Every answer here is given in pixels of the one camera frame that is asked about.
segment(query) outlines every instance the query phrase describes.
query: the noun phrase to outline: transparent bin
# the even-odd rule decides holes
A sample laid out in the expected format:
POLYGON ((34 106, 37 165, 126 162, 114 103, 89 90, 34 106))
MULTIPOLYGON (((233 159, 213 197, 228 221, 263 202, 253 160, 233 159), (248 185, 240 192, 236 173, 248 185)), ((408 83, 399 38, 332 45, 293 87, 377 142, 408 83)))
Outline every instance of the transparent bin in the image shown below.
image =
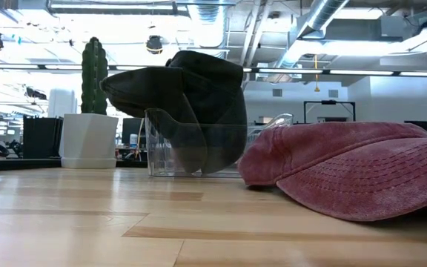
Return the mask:
POLYGON ((161 109, 145 114, 148 171, 153 177, 240 178, 237 163, 265 128, 180 123, 161 109))

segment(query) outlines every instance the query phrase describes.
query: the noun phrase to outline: cap brim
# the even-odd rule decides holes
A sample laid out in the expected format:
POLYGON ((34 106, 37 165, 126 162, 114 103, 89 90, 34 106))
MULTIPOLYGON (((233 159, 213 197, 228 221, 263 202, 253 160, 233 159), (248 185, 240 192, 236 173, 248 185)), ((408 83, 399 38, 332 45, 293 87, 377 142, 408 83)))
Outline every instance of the cap brim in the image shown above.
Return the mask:
POLYGON ((306 207, 352 221, 427 206, 427 138, 392 139, 340 154, 277 182, 306 207))

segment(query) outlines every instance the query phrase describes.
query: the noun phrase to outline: black hat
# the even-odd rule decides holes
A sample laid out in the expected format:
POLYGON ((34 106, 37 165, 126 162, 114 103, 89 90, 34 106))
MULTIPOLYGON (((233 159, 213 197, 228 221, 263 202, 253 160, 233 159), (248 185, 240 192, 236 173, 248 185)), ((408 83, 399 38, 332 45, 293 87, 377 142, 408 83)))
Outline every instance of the black hat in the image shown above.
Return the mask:
POLYGON ((185 50, 166 67, 119 73, 101 87, 111 104, 128 115, 143 117, 147 109, 157 109, 148 116, 185 171, 209 174, 235 163, 245 149, 242 77, 239 65, 185 50))

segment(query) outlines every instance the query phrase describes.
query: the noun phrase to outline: wooden desk surface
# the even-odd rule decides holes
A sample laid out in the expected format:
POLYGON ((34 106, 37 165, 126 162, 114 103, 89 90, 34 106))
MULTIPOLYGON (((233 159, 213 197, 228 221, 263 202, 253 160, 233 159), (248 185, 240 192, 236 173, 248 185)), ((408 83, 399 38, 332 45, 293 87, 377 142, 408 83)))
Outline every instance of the wooden desk surface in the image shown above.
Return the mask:
POLYGON ((0 172, 0 266, 425 266, 427 209, 371 225, 240 179, 0 172))

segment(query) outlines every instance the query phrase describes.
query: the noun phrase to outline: potted plant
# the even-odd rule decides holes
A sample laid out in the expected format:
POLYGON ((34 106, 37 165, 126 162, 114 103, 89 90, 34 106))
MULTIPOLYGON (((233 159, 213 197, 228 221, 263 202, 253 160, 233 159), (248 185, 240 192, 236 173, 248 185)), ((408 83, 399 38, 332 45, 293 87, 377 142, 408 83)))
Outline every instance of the potted plant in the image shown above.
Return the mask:
POLYGON ((82 114, 65 114, 61 149, 64 168, 115 168, 118 118, 107 115, 100 82, 108 76, 102 43, 93 37, 82 54, 82 114))

